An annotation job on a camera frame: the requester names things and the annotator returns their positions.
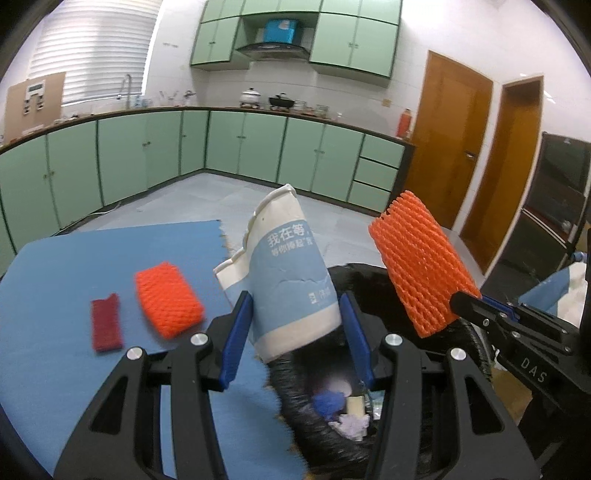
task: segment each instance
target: blue tabletop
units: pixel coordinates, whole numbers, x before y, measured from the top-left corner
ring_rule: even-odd
[[[97,389],[134,345],[172,348],[146,321],[134,273],[168,261],[181,269],[207,320],[230,305],[213,274],[228,252],[219,221],[75,232],[28,244],[0,282],[0,403],[31,453],[53,474],[61,450]],[[92,349],[90,302],[117,293],[124,349]],[[274,418],[276,395],[247,344],[235,382],[212,394],[230,479],[301,480],[303,460],[289,453],[291,433]],[[174,475],[170,398],[162,399],[164,472]]]

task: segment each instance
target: doorway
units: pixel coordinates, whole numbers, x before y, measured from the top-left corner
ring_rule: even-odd
[[[472,179],[491,97],[491,80],[429,52],[405,189],[446,228],[452,228]]]
[[[542,77],[503,86],[491,154],[460,234],[483,272],[501,247],[530,175],[543,91]]]

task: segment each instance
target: window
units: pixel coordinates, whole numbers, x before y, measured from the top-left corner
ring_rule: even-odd
[[[63,104],[114,97],[126,73],[140,95],[161,3],[64,0],[44,20],[29,78],[67,72]]]

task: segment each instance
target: trash can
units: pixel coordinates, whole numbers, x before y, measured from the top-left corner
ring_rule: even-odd
[[[389,332],[399,333],[417,347],[445,353],[449,348],[463,348],[491,378],[491,347],[469,322],[459,319],[444,331],[422,339],[408,318],[386,269],[365,264],[330,267],[329,273],[337,295],[350,290],[364,313],[382,319]],[[294,441],[308,463],[310,472],[323,478],[363,478],[374,446],[378,422],[371,420],[368,434],[361,442],[349,440],[330,427],[318,414],[312,395],[330,375],[347,378],[353,395],[363,394],[357,379],[342,327],[300,349],[269,362],[270,383],[281,401],[281,415],[294,433]],[[423,431],[419,474],[428,474],[431,449],[431,401],[423,397]]]

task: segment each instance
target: silver screw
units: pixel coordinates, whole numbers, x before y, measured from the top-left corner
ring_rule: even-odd
[[[466,352],[461,348],[452,348],[451,356],[455,360],[465,360],[466,359]]]
[[[191,337],[191,343],[195,346],[205,345],[209,337],[205,333],[196,333]]]
[[[138,346],[133,346],[129,350],[127,350],[127,358],[130,360],[137,360],[143,355],[143,351]]]
[[[402,344],[402,337],[396,333],[389,333],[386,335],[386,343],[391,346],[398,346]]]

